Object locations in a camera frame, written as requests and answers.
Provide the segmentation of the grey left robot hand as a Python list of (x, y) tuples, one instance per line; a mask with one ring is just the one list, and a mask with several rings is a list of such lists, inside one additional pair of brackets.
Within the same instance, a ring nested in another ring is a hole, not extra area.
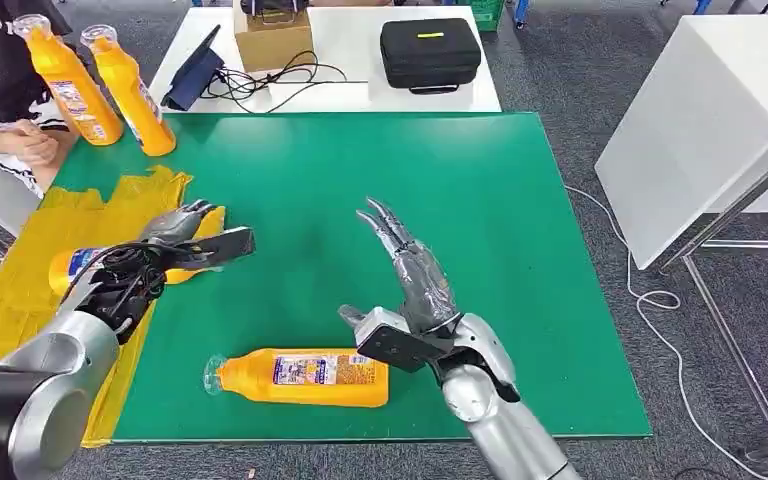
[(137, 240), (150, 244), (174, 246), (190, 240), (202, 220), (217, 206), (204, 199), (184, 204), (149, 221)]

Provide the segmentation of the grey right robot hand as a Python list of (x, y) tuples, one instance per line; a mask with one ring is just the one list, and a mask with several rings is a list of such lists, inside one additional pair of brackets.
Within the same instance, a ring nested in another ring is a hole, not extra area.
[(404, 296), (400, 314), (412, 332), (450, 338), (462, 318), (435, 256), (385, 204), (368, 197), (372, 212), (358, 210), (390, 256)]

